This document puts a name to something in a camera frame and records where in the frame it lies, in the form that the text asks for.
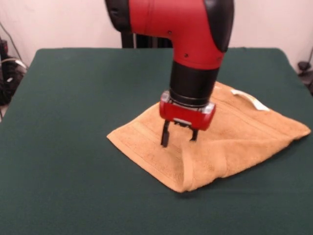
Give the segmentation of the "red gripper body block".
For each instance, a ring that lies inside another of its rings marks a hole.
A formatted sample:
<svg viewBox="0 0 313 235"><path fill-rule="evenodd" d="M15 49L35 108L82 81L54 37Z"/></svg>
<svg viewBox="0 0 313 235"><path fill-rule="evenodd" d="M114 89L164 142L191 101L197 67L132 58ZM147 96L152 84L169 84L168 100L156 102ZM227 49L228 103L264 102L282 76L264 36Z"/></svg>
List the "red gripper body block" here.
<svg viewBox="0 0 313 235"><path fill-rule="evenodd" d="M170 97L169 91L164 91L160 97L159 114L170 122L191 127L192 129L205 131L209 128L210 123L216 111L216 105L212 102L200 108L186 107L174 102Z"/></svg>

